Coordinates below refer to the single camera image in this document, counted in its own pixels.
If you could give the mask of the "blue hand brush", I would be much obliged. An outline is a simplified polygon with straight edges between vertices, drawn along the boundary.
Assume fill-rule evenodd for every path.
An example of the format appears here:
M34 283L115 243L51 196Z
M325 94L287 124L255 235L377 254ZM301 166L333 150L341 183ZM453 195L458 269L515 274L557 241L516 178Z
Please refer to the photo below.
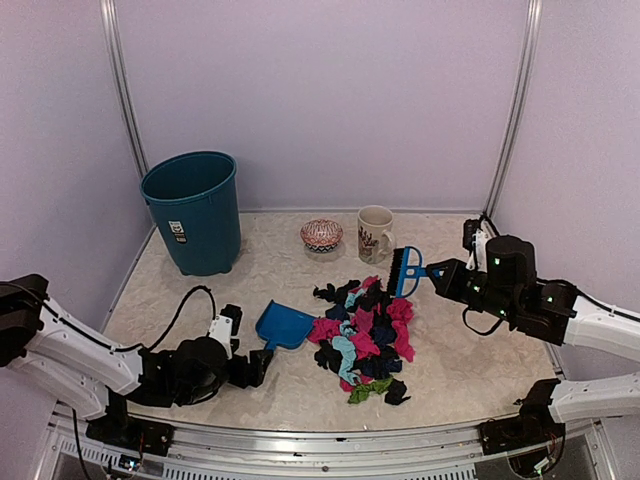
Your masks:
M414 246L396 248L393 251L387 292L394 298L408 298L417 290L422 278L440 280L442 272L429 270L418 248Z

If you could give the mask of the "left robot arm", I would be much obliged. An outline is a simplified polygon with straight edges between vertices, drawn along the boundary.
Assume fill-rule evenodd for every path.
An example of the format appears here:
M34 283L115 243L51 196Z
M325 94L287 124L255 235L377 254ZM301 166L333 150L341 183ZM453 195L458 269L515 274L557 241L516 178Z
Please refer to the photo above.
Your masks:
M226 384L256 388L273 358L270 349L237 354L242 311L235 305L213 311L205 335L162 350L157 343L124 346L108 339L69 314L47 289L39 274L2 282L1 365L31 378L121 445L140 434L129 403L193 406Z

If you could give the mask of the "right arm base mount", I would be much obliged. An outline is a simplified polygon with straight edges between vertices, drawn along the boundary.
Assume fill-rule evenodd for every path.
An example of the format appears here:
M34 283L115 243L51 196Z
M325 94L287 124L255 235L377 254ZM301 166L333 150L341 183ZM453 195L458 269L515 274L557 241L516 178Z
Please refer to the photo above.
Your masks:
M565 424L556 422L550 413L551 395L559 384L559 379L539 380L522 400L517 415L481 423L478 433L483 454L518 450L564 437Z

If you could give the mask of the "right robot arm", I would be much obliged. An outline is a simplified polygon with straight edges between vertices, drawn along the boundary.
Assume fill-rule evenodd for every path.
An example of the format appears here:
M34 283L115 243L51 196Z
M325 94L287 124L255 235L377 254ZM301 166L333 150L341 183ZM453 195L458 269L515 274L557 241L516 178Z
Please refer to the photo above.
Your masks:
M486 234L480 221L474 225L475 235L465 238L471 249L468 261L451 258L426 266L438 296L548 344L639 359L638 313L599 301L566 280L539 278L532 243ZM511 433L518 442L531 444L551 422L638 412L637 373L583 382L540 380L523 400Z

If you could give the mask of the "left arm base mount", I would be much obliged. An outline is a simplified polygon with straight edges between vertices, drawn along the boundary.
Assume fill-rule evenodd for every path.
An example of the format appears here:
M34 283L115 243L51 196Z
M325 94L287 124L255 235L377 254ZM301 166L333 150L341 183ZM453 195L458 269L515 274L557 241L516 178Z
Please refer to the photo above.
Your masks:
M174 437L174 427L130 416L127 400L109 391L105 414L87 422L85 435L107 445L166 457Z

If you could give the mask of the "blue plastic dustpan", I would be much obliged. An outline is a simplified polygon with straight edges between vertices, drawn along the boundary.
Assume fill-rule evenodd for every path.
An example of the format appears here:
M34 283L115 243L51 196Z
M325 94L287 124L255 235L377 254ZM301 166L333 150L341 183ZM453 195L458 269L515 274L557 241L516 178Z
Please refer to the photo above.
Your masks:
M271 300L255 330L265 342L265 349L275 351L278 347L297 349L313 329L315 317Z

